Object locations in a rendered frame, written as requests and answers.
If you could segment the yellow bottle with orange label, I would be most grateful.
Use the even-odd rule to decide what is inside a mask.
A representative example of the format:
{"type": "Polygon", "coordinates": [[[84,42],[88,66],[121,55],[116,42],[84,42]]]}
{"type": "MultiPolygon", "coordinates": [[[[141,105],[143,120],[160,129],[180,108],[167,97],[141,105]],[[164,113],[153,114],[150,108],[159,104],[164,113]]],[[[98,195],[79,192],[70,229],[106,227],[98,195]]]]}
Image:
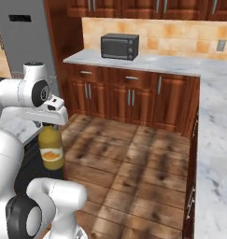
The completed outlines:
{"type": "Polygon", "coordinates": [[[44,123],[38,143],[44,166],[51,171],[61,169],[64,166],[64,150],[59,130],[52,124],[44,123]]]}

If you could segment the grey fridge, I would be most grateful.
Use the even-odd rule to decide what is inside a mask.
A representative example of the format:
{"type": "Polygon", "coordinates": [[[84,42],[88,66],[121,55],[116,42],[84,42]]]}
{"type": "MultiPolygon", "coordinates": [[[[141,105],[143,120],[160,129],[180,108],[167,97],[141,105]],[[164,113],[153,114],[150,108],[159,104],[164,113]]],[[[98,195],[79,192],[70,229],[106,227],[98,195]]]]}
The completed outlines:
{"type": "Polygon", "coordinates": [[[59,96],[44,0],[0,0],[0,36],[12,77],[23,78],[25,63],[43,63],[59,96]]]}

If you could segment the wooden base cupboard run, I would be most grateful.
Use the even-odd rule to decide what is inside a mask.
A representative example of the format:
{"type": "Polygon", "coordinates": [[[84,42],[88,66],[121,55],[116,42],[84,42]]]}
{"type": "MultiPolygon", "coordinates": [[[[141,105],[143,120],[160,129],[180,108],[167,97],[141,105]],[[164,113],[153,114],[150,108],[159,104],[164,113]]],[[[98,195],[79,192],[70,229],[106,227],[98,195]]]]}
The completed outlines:
{"type": "Polygon", "coordinates": [[[75,113],[192,135],[199,77],[79,63],[65,68],[75,113]]]}

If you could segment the wooden side counter cupboards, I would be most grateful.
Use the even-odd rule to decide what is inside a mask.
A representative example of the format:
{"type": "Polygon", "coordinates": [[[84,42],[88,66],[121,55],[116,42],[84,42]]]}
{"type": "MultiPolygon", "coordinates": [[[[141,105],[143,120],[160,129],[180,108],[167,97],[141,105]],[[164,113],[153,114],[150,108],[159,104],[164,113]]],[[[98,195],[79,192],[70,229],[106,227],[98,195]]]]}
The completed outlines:
{"type": "Polygon", "coordinates": [[[195,116],[194,128],[190,141],[189,166],[187,175],[186,197],[184,205],[184,218],[182,226],[181,239],[194,239],[194,209],[195,202],[192,206],[191,218],[186,219],[187,205],[192,192],[192,187],[195,186],[196,194],[196,168],[197,168],[197,145],[198,145],[198,116],[195,116]]]}

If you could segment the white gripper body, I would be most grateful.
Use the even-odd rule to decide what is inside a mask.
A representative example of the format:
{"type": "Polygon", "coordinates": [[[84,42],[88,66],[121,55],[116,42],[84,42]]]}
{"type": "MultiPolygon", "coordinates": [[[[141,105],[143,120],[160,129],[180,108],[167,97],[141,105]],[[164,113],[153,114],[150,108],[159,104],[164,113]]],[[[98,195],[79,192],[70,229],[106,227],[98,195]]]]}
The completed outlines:
{"type": "Polygon", "coordinates": [[[12,117],[23,120],[39,121],[63,126],[68,122],[68,113],[64,106],[59,109],[31,107],[7,107],[5,111],[12,117]]]}

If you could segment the black microwave oven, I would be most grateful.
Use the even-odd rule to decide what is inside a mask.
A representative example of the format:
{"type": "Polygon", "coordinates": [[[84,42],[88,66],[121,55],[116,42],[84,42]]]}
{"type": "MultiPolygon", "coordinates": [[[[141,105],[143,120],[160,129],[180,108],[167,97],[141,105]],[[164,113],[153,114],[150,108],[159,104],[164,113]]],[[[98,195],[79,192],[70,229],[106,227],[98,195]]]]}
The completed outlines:
{"type": "Polygon", "coordinates": [[[139,35],[106,34],[101,37],[101,56],[133,61],[138,55],[139,35]]]}

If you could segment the wooden wall cupboard run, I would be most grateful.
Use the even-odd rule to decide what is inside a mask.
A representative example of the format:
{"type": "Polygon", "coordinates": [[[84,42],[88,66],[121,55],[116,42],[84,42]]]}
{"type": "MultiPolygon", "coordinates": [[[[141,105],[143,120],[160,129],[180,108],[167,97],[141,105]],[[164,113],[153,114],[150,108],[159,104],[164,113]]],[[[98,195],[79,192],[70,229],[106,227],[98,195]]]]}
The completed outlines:
{"type": "Polygon", "coordinates": [[[70,17],[227,21],[227,0],[46,0],[70,17]]]}

